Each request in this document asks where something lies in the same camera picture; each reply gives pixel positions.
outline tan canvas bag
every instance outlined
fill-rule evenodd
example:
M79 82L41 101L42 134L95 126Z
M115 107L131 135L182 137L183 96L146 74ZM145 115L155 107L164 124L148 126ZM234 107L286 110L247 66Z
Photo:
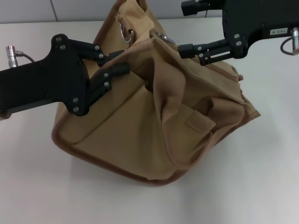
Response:
M125 37L134 32L133 41ZM117 0L94 43L105 54L124 53L89 76L128 62L131 73L113 77L112 90L77 117L60 104L52 133L67 153L127 177L168 184L235 129L260 116L243 96L236 70L225 62L201 66L181 59L145 0Z

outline white table surface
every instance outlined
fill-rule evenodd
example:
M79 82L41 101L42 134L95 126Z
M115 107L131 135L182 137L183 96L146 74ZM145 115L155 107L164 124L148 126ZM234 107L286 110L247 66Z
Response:
M162 20L178 44L223 38L221 18ZM5 46L36 60L53 35L92 42L102 22L1 24ZM178 181L153 187L74 158L54 145L57 104L0 122L1 224L298 224L298 57L282 39L260 41L241 60L241 86L262 116L227 137Z

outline bag zipper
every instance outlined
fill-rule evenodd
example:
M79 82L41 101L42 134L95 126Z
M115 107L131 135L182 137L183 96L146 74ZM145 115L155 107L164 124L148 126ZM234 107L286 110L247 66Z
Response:
M164 42L169 42L169 43L172 43L172 44L176 45L175 41L174 41L173 39L167 37L165 34L163 34L163 33L161 33L161 32L156 32L156 35L157 35L158 37L160 37L160 39L163 40ZM223 70L223 69L217 67L217 66L214 65L214 64L207 64L207 65L205 65L205 66L206 66L207 68L213 70L213 71L218 72L219 74L225 76L226 78L229 78L229 79L233 80L234 82L237 82L237 83L239 82L238 77L235 77L235 76L229 74L227 71L225 71L225 70Z

